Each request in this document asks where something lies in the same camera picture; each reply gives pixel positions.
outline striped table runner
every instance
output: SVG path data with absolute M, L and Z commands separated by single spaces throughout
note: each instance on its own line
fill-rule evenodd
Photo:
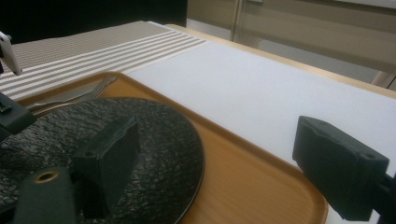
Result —
M 207 41 L 151 22 L 14 45 L 23 74 L 5 67 L 0 92 L 20 100 L 105 71 L 131 73 Z

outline white table surface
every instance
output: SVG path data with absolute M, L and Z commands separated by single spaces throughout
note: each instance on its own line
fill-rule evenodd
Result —
M 395 98 L 214 42 L 127 75 L 291 164 L 304 115 L 387 156 L 396 173 Z M 349 222 L 330 209 L 327 223 Z

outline orange tray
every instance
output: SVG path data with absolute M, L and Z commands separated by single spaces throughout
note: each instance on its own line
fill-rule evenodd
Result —
M 205 147 L 201 189 L 182 223 L 325 223 L 328 204 L 302 172 L 264 149 L 121 73 L 103 73 L 24 99 L 27 105 L 101 79 L 118 80 L 101 95 L 139 97 L 172 106 L 197 129 Z

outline black bracket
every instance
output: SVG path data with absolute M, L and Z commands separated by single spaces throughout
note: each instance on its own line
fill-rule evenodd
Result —
M 293 159 L 340 216 L 396 223 L 396 180 L 386 175 L 389 159 L 319 119 L 300 117 Z

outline white stripe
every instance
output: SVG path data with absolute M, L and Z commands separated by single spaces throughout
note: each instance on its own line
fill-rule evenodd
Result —
M 35 71 L 35 72 L 33 72 L 33 73 L 28 74 L 28 76 L 25 76 L 24 79 L 21 80 L 21 81 L 12 82 L 12 83 L 6 84 L 6 85 L 2 86 L 2 89 L 9 88 L 9 87 L 13 87 L 13 86 L 16 86 L 16 85 L 21 85 L 21 84 L 26 83 L 26 82 L 29 82 L 29 81 L 34 81 L 34 80 L 42 79 L 43 77 L 50 77 L 50 76 L 52 76 L 52 75 L 56 75 L 56 74 L 59 74 L 59 73 L 62 73 L 62 72 L 66 72 L 66 71 L 68 71 L 68 70 L 72 70 L 73 68 L 76 68 L 76 67 L 79 67 L 79 66 L 82 66 L 82 65 L 87 65 L 87 64 L 96 63 L 96 62 L 99 62 L 99 61 L 102 61 L 102 60 L 105 60 L 105 59 L 109 59 L 109 60 L 106 61 L 106 62 L 99 63 L 99 64 L 103 64 L 103 63 L 108 63 L 108 62 L 116 61 L 116 60 L 119 59 L 120 57 L 118 57 L 118 58 L 114 58 L 114 57 L 115 57 L 115 56 L 118 56 L 118 55 L 121 55 L 121 57 L 125 57 L 125 56 L 127 56 L 127 55 L 128 55 L 128 56 L 133 56 L 134 54 L 139 54 L 139 53 L 141 53 L 141 52 L 143 52 L 143 51 L 147 51 L 147 50 L 150 50 L 150 49 L 153 49 L 152 52 L 155 52 L 155 51 L 158 51 L 158 48 L 159 48 L 159 47 L 168 46 L 169 44 L 172 44 L 172 43 L 182 43 L 182 42 L 180 42 L 180 40 L 184 40 L 184 39 L 187 39 L 187 38 L 188 38 L 188 37 L 185 36 L 185 37 L 183 37 L 183 38 L 180 38 L 180 39 L 177 39 L 177 40 L 173 40 L 173 41 L 170 41 L 170 42 L 166 42 L 166 43 L 163 43 L 163 44 L 160 44 L 160 45 L 156 45 L 156 46 L 149 47 L 149 48 L 144 48 L 144 47 L 147 46 L 147 45 L 146 45 L 146 46 L 140 48 L 141 50 L 138 50 L 138 51 L 136 51 L 135 49 L 128 49 L 128 50 L 125 50 L 125 51 L 117 52 L 117 53 L 115 53 L 115 54 L 107 55 L 106 57 L 101 57 L 101 58 L 97 58 L 97 59 L 95 59 L 95 60 L 87 61 L 87 62 L 85 62 L 85 63 L 74 63 L 74 62 L 71 62 L 71 63 L 68 63 L 67 65 L 73 64 L 72 66 L 67 66 L 66 68 L 58 69 L 58 70 L 56 70 L 56 71 L 53 71 L 53 72 L 50 72 L 50 73 L 47 73 L 47 74 L 44 74 L 44 75 L 33 76 L 33 75 L 37 75 L 37 74 L 39 74 L 39 73 L 41 73 L 41 72 L 46 72 L 46 71 L 49 71 L 49 70 L 53 70 L 54 68 L 57 68 L 57 67 L 63 67 L 64 64 L 57 65 L 57 66 L 54 66 L 54 67 L 49 67 L 49 68 L 47 68 L 47 69 L 42 69 L 42 70 Z
M 184 43 L 189 42 L 189 41 L 190 41 L 190 40 L 182 41 L 182 42 L 179 42 L 179 43 L 174 44 L 174 45 L 168 45 L 167 47 L 168 47 L 168 48 L 172 48 L 172 47 L 175 47 L 175 46 L 180 45 L 180 44 L 184 44 Z M 170 49 L 170 50 L 165 51 L 165 52 L 170 52 L 170 51 L 173 51 L 173 50 L 175 50 L 175 49 L 180 49 L 180 48 L 184 48 L 184 46 L 178 47 L 178 48 L 173 48 L 173 49 Z M 123 55 L 122 57 L 128 57 L 128 56 L 133 55 L 133 54 L 134 54 L 134 53 L 131 53 L 131 54 L 128 54 L 128 55 Z M 149 55 L 149 54 L 152 54 L 152 52 L 145 53 L 145 54 L 141 54 L 141 55 L 139 55 L 138 57 L 140 58 L 140 57 L 142 57 L 142 56 L 146 56 L 146 55 Z M 157 55 L 154 55 L 154 56 L 150 56 L 149 58 L 157 57 L 157 56 L 159 56 L 159 55 L 164 55 L 164 53 L 162 52 L 161 54 L 157 54 Z M 22 87 L 22 88 L 17 88 L 17 89 L 10 90 L 10 91 L 4 91 L 3 94 L 10 95 L 10 94 L 12 94 L 13 92 L 16 92 L 16 91 L 23 91 L 23 90 L 26 90 L 26 89 L 29 89 L 29 88 L 34 88 L 34 87 L 39 88 L 40 86 L 43 86 L 46 82 L 50 82 L 50 81 L 55 80 L 55 79 L 58 79 L 58 78 L 60 78 L 60 77 L 68 77 L 68 76 L 70 76 L 70 75 L 77 74 L 77 73 L 82 72 L 82 71 L 84 71 L 84 70 L 90 70 L 90 71 L 87 72 L 87 73 L 83 73 L 83 75 L 77 75 L 77 76 L 76 76 L 76 77 L 84 77 L 84 76 L 86 76 L 86 75 L 93 74 L 93 73 L 95 73 L 95 72 L 99 72 L 99 71 L 102 71 L 102 70 L 106 70 L 107 68 L 110 68 L 110 67 L 112 67 L 112 66 L 114 66 L 114 65 L 127 63 L 127 62 L 129 62 L 129 61 L 132 61 L 132 60 L 133 60 L 134 58 L 136 58 L 136 57 L 133 57 L 132 59 L 131 59 L 131 58 L 128 58 L 128 59 L 126 59 L 126 60 L 122 60 L 122 61 L 117 62 L 117 63 L 112 63 L 112 64 L 110 64 L 110 65 L 103 66 L 103 67 L 99 67 L 99 68 L 97 68 L 97 69 L 91 70 L 91 69 L 93 69 L 93 68 L 95 68 L 95 67 L 98 67 L 98 66 L 100 66 L 100 65 L 103 65 L 103 64 L 105 64 L 105 63 L 117 61 L 117 60 L 119 60 L 120 58 L 121 58 L 121 57 L 115 58 L 115 59 L 112 59 L 112 60 L 109 60 L 109 61 L 105 61 L 105 62 L 103 62 L 103 63 L 95 64 L 95 65 L 92 65 L 92 66 L 80 68 L 80 69 L 78 69 L 78 70 L 73 70 L 73 72 L 68 72 L 68 73 L 64 73 L 64 74 L 59 74 L 59 76 L 56 76 L 56 77 L 50 77 L 50 78 L 42 79 L 42 80 L 40 80 L 40 81 L 38 81 L 38 82 L 28 84 L 28 85 L 26 85 L 26 86 L 24 86 L 24 87 Z M 46 86 L 46 88 L 50 88 L 50 87 L 52 87 L 52 86 L 54 86 L 54 85 L 53 85 L 53 84 L 49 84 L 49 85 Z M 31 91 L 27 91 L 27 92 L 32 93 L 32 92 L 36 92 L 36 91 L 37 91 L 37 89 L 31 90 Z M 12 98 L 20 98 L 20 95 L 27 95 L 27 94 L 25 94 L 25 93 L 20 93 L 20 94 L 14 96 L 14 97 L 12 97 Z
M 163 61 L 163 60 L 166 60 L 166 59 L 175 57 L 175 56 L 177 56 L 178 54 L 187 52 L 187 51 L 189 51 L 189 50 L 200 48 L 201 46 L 206 45 L 206 44 L 209 43 L 209 42 L 207 42 L 207 41 L 205 41 L 205 40 L 203 40 L 203 41 L 204 41 L 204 42 L 201 43 L 201 44 L 199 44 L 199 45 L 192 46 L 192 47 L 187 48 L 187 49 L 183 49 L 183 50 L 178 51 L 178 52 L 175 52 L 175 53 L 173 53 L 173 54 L 165 55 L 164 57 L 161 57 L 161 59 L 158 59 L 158 60 L 155 60 L 155 61 L 151 61 L 151 62 L 148 62 L 148 63 L 144 63 L 144 64 L 140 64 L 139 66 L 136 66 L 136 67 L 133 67 L 133 68 L 130 68 L 130 69 L 128 69 L 128 70 L 121 71 L 121 72 L 122 72 L 123 74 L 127 75 L 128 77 L 132 77 L 132 74 L 131 74 L 131 73 L 132 73 L 133 71 L 136 71 L 136 70 L 138 70 L 138 69 L 144 68 L 144 67 L 149 66 L 149 65 L 152 65 L 152 64 L 157 63 L 157 62 L 159 62 L 159 61 Z

